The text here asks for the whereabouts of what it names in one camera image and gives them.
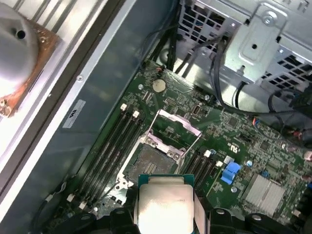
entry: heatsink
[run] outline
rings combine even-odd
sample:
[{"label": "heatsink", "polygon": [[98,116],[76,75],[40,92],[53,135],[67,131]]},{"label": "heatsink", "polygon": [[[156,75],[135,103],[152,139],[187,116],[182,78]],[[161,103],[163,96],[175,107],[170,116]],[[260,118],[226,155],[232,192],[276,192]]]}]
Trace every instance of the heatsink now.
[{"label": "heatsink", "polygon": [[255,174],[242,198],[262,212],[273,216],[284,192],[285,189],[273,181]]}]

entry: white label sticker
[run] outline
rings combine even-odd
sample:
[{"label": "white label sticker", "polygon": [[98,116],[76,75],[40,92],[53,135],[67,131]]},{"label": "white label sticker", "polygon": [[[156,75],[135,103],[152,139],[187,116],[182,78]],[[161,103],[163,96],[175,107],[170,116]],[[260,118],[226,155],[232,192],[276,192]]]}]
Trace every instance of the white label sticker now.
[{"label": "white label sticker", "polygon": [[76,121],[76,118],[80,114],[84,104],[86,104],[83,100],[78,100],[76,105],[74,106],[73,110],[70,112],[69,117],[65,121],[63,128],[71,128]]}]

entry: copper heatsink base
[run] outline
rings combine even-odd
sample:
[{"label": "copper heatsink base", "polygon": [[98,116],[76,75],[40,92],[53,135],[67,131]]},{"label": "copper heatsink base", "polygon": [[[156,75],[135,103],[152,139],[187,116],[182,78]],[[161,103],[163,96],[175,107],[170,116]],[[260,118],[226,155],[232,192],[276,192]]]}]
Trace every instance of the copper heatsink base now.
[{"label": "copper heatsink base", "polygon": [[22,103],[23,99],[26,97],[31,87],[36,82],[38,76],[41,74],[47,61],[53,54],[59,39],[55,33],[45,29],[39,24],[31,21],[29,22],[33,26],[38,38],[38,61],[32,74],[22,87],[20,87],[12,94],[0,97],[0,116],[3,117],[10,117],[14,114],[14,112],[17,111],[19,105]]}]

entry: wire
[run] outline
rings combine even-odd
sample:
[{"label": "wire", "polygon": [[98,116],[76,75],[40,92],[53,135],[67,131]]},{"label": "wire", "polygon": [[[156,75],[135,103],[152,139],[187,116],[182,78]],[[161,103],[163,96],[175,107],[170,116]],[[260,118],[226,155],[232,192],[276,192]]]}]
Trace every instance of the wire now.
[{"label": "wire", "polygon": [[287,141],[286,139],[283,138],[282,135],[280,135],[282,138],[273,138],[273,137],[269,137],[267,135],[265,135],[258,127],[258,124],[260,123],[260,120],[258,120],[257,118],[253,118],[253,127],[254,129],[261,134],[262,136],[264,136],[265,138],[269,139],[269,140],[274,140],[274,141]]},{"label": "wire", "polygon": [[240,91],[242,91],[242,89],[244,88],[244,86],[247,85],[246,82],[240,82],[238,88],[237,88],[237,91],[236,91],[236,94],[235,94],[235,100],[234,100],[234,105],[237,109],[238,108],[238,98],[239,98],[239,94],[240,94]]},{"label": "wire", "polygon": [[222,38],[222,36],[219,36],[217,38],[214,38],[214,39],[211,39],[211,40],[208,40],[202,44],[199,44],[199,45],[196,45],[194,46],[189,52],[188,54],[186,55],[186,57],[184,58],[183,62],[181,63],[181,65],[176,69],[175,73],[178,74],[182,69],[183,67],[186,65],[186,63],[190,60],[192,54],[195,53],[195,51],[201,47],[205,47],[205,46],[209,46],[209,45],[212,45],[212,44],[215,44],[217,43],[220,39]]},{"label": "wire", "polygon": [[166,27],[166,28],[161,28],[161,29],[158,29],[158,30],[155,30],[155,31],[150,32],[150,33],[146,36],[146,38],[144,39],[144,41],[143,41],[143,43],[142,43],[142,46],[141,46],[141,49],[140,49],[140,53],[139,53],[139,67],[140,67],[140,70],[141,70],[142,72],[154,71],[154,69],[153,69],[153,70],[147,71],[147,70],[145,70],[145,69],[143,68],[143,66],[142,66],[142,62],[143,62],[143,60],[144,60],[144,52],[145,52],[146,44],[147,44],[149,38],[150,38],[152,35],[156,34],[156,33],[166,32],[167,30],[170,30],[170,29],[173,29],[173,28],[178,28],[179,26],[180,26],[180,24],[175,24],[175,25],[171,25],[171,26]]},{"label": "wire", "polygon": [[223,57],[223,52],[226,47],[226,42],[222,40],[218,44],[218,49],[217,53],[214,59],[214,78],[213,78],[213,85],[214,85],[214,91],[216,93],[216,97],[219,100],[220,104],[222,107],[224,107],[227,111],[234,112],[237,114],[243,114],[243,115],[252,115],[252,116],[276,116],[276,115],[281,115],[281,114],[292,114],[296,112],[295,110],[290,110],[290,111],[281,111],[281,112],[250,112],[250,111],[244,111],[237,109],[235,107],[232,107],[228,104],[226,104],[223,99],[222,99],[222,92],[220,88],[220,67],[221,67],[221,60]]},{"label": "wire", "polygon": [[[273,106],[273,97],[274,97],[275,95],[281,94],[282,92],[290,92],[290,93],[298,94],[298,95],[301,94],[300,91],[294,90],[294,89],[281,89],[281,90],[275,91],[274,93],[272,93],[272,94],[269,96],[269,99],[268,99],[268,107],[269,107],[270,112],[275,112],[275,108],[274,108],[274,106]],[[284,126],[284,121],[283,121],[283,119],[282,119],[280,116],[276,116],[276,118],[277,118],[277,120],[278,120],[280,126],[283,127],[283,126]]]},{"label": "wire", "polygon": [[66,186],[67,186],[67,183],[68,181],[63,181],[61,182],[56,188],[55,190],[50,193],[46,198],[45,200],[40,204],[38,210],[36,211],[31,223],[30,223],[30,228],[29,228],[29,233],[30,234],[37,234],[37,233],[41,233],[39,232],[39,226],[38,226],[38,222],[39,222],[39,218],[40,218],[40,215],[43,211],[43,209],[45,208],[45,206],[48,204],[48,202],[50,202],[53,197],[55,195],[58,195],[58,194],[61,194],[65,189],[66,189]]},{"label": "wire", "polygon": [[[280,137],[281,138],[273,138],[273,137],[269,137],[267,135],[265,135],[258,127],[258,124],[260,123],[260,120],[258,120],[257,118],[253,118],[253,127],[254,129],[259,133],[261,134],[262,136],[264,136],[265,138],[269,139],[269,140],[274,140],[274,141],[282,141],[282,142],[285,142],[293,147],[296,147],[296,148],[299,148],[299,149],[303,149],[303,150],[312,150],[312,148],[309,148],[309,147],[306,147],[303,143],[302,144],[298,144],[296,142],[293,142],[289,139],[287,139],[284,135],[281,134],[282,132],[282,129],[280,130]],[[295,131],[292,135],[295,137],[295,138],[298,138],[297,135],[295,133],[297,133],[298,131]]]},{"label": "wire", "polygon": [[[180,1],[176,1],[176,12],[171,24],[177,24],[179,22],[180,13],[181,13],[181,4]],[[173,71],[174,65],[176,62],[176,41],[177,41],[177,29],[174,28],[170,30],[170,42],[169,42],[169,51],[168,51],[168,58],[167,58],[167,69]]]}]

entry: green circuit board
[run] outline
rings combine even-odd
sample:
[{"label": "green circuit board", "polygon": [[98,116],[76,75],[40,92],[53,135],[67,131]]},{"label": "green circuit board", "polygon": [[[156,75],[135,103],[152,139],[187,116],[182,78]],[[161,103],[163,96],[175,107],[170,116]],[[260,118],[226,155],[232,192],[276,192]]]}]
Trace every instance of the green circuit board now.
[{"label": "green circuit board", "polygon": [[[148,62],[146,70],[147,72],[144,73],[138,72],[129,84],[82,165],[72,191],[77,191],[82,181],[86,180],[83,178],[91,170],[95,162],[94,158],[103,147],[103,141],[107,139],[111,129],[115,128],[114,124],[123,104],[131,107],[132,111],[138,111],[142,121],[138,129],[132,133],[131,139],[127,140],[124,151],[121,151],[125,156],[121,157],[120,163],[114,170],[110,169],[112,173],[110,173],[109,183],[105,184],[107,187],[105,191],[114,184],[117,173],[138,137],[149,129],[157,111],[162,109],[169,114],[183,117],[202,132],[200,139],[185,156],[183,167],[200,147],[215,151],[215,159],[222,162],[222,165],[214,167],[213,174],[204,178],[199,188],[212,206],[229,209],[236,215],[263,212],[246,200],[248,190],[252,189],[251,181],[257,175],[263,175],[265,181],[270,181],[270,184],[273,183],[276,188],[279,190],[281,188],[283,191],[282,198],[271,216],[283,224],[287,223],[297,200],[301,197],[301,192],[306,188],[306,182],[300,178],[303,173],[310,171],[310,166],[303,159],[304,152],[296,150],[288,153],[283,149],[284,142],[268,140],[259,134],[252,125],[253,118],[226,112],[215,102],[212,95],[194,87],[171,71],[159,72],[156,63]],[[270,127],[260,123],[259,128],[267,136],[278,138],[278,133]],[[196,139],[178,122],[162,117],[156,119],[152,132],[164,143],[177,149],[188,149]],[[139,151],[140,147],[128,163],[128,172],[134,170]],[[221,180],[222,172],[227,166],[224,163],[226,157],[231,157],[241,166],[231,185]],[[253,162],[251,167],[246,165],[248,160]],[[176,167],[172,167],[169,171],[173,173],[175,169]],[[106,194],[106,197],[99,202],[99,214],[107,212],[106,204],[109,196]],[[117,195],[114,193],[114,196],[124,202],[122,197],[118,197],[118,193]]]}]

